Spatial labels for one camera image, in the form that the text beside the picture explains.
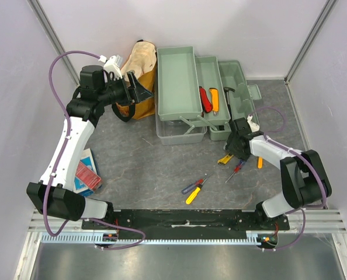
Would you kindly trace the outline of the yellow handled screwdriver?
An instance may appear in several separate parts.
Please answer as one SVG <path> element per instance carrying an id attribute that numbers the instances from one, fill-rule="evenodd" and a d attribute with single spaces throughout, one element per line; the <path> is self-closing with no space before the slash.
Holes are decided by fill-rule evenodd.
<path id="1" fill-rule="evenodd" d="M 197 195 L 201 191 L 201 189 L 202 189 L 201 187 L 196 187 L 196 189 L 192 191 L 190 196 L 187 197 L 185 203 L 187 205 L 190 205 L 193 202 L 193 200 L 197 197 Z"/>

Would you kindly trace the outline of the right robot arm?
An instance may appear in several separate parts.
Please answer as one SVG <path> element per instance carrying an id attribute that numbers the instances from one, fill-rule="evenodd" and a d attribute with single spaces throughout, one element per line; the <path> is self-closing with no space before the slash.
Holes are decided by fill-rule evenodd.
<path id="1" fill-rule="evenodd" d="M 320 208 L 332 189 L 319 154 L 282 145 L 261 131 L 254 131 L 251 116 L 231 122 L 231 135 L 226 149 L 246 162 L 251 156 L 261 157 L 280 170 L 282 190 L 256 205 L 255 225 L 269 229 L 275 217 L 300 208 Z"/>

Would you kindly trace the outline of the blue handled small screwdriver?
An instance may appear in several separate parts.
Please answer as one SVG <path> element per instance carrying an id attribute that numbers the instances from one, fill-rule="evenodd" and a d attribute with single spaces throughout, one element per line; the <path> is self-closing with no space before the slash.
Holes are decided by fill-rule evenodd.
<path id="1" fill-rule="evenodd" d="M 233 172 L 230 174 L 230 176 L 226 179 L 225 183 L 227 184 L 232 177 L 237 174 L 244 166 L 245 161 L 244 160 L 240 160 L 239 163 L 236 165 L 236 167 L 234 168 Z"/>

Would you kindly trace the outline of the orange utility knife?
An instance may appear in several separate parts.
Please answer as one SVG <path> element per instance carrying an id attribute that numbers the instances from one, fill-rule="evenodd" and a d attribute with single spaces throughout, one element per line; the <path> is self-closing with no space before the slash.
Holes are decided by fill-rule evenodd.
<path id="1" fill-rule="evenodd" d="M 218 89 L 214 88 L 214 87 L 210 87 L 209 88 L 210 94 L 211 94 L 211 103 L 212 103 L 212 107 L 213 107 L 213 114 L 215 116 L 218 115 L 219 112 L 219 93 L 218 93 Z"/>

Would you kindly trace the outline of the yellow utility knife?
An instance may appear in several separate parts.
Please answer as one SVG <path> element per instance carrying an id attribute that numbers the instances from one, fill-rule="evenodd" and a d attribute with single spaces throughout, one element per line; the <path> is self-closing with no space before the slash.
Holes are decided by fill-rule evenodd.
<path id="1" fill-rule="evenodd" d="M 217 161 L 217 164 L 220 166 L 224 166 L 226 165 L 234 156 L 232 154 L 227 154 L 224 157 L 222 157 L 221 159 L 219 159 Z"/>

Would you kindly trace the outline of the orange handled chisel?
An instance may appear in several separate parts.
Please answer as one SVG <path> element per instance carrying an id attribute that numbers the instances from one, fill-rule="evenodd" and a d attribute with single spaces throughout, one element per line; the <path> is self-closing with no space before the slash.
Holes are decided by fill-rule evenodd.
<path id="1" fill-rule="evenodd" d="M 257 167 L 259 169 L 263 168 L 263 158 L 262 157 L 258 157 Z"/>

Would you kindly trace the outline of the red handled pliers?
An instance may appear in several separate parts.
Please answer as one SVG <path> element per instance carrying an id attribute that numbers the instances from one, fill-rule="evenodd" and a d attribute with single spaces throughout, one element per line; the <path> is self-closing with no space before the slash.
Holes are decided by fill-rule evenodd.
<path id="1" fill-rule="evenodd" d="M 199 93 L 200 93 L 201 103 L 205 107 L 205 112 L 210 113 L 212 111 L 213 107 L 212 107 L 212 103 L 210 102 L 210 100 L 207 96 L 206 90 L 200 86 L 199 87 Z"/>

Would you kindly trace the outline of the black hammer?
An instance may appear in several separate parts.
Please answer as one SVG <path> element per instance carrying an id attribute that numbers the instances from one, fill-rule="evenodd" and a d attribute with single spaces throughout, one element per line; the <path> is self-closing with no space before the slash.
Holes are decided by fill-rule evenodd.
<path id="1" fill-rule="evenodd" d="M 223 87 L 224 97 L 227 103 L 228 112 L 230 114 L 230 121 L 228 122 L 230 130 L 233 131 L 233 122 L 235 120 L 235 116 L 233 116 L 233 113 L 235 113 L 234 106 L 231 104 L 231 96 L 236 92 L 236 90 L 232 87 L 224 86 Z"/>

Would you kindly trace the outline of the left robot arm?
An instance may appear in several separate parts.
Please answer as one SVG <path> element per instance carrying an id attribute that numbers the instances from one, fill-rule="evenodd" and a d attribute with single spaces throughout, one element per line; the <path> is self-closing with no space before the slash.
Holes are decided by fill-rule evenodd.
<path id="1" fill-rule="evenodd" d="M 87 65 L 80 73 L 80 85 L 65 107 L 60 140 L 46 171 L 36 183 L 29 183 L 26 193 L 44 218 L 77 221 L 95 218 L 102 229 L 114 225 L 112 204 L 86 198 L 74 192 L 75 175 L 83 150 L 93 134 L 105 107 L 134 105 L 150 98 L 135 76 L 128 71 L 120 77 L 100 65 Z"/>

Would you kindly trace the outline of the green toolbox with clear lid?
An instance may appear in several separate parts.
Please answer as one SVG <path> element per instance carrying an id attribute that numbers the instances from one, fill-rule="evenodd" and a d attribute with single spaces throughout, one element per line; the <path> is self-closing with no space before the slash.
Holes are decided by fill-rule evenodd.
<path id="1" fill-rule="evenodd" d="M 225 141 L 232 120 L 251 114 L 259 123 L 254 103 L 261 98 L 237 60 L 197 57 L 193 47 L 157 50 L 155 123 L 165 146 L 199 143 L 205 134 Z"/>

